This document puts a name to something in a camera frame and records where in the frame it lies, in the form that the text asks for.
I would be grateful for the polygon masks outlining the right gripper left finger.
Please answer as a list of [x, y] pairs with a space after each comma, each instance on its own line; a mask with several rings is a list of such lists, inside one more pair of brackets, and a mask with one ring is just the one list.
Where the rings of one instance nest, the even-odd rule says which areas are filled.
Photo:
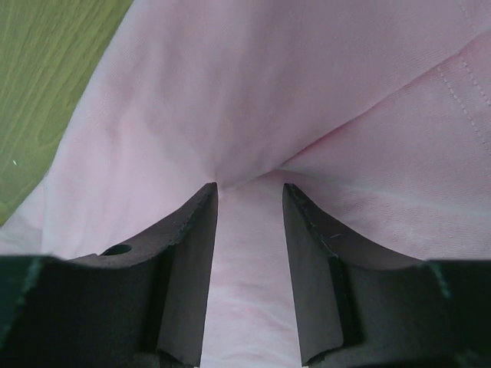
[[1, 259], [3, 367], [198, 367], [218, 215], [204, 185], [96, 255]]

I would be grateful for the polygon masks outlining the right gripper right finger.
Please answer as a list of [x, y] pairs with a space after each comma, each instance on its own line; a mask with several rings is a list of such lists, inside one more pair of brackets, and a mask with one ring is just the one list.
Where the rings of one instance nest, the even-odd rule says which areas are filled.
[[305, 367], [488, 367], [490, 263], [380, 246], [287, 184], [282, 208]]

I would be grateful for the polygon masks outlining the pink t shirt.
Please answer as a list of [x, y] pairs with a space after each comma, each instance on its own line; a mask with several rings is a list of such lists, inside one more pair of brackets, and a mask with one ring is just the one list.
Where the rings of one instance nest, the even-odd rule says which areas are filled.
[[298, 367], [293, 182], [415, 258], [490, 256], [488, 1], [136, 1], [4, 254], [99, 253], [219, 188], [204, 367]]

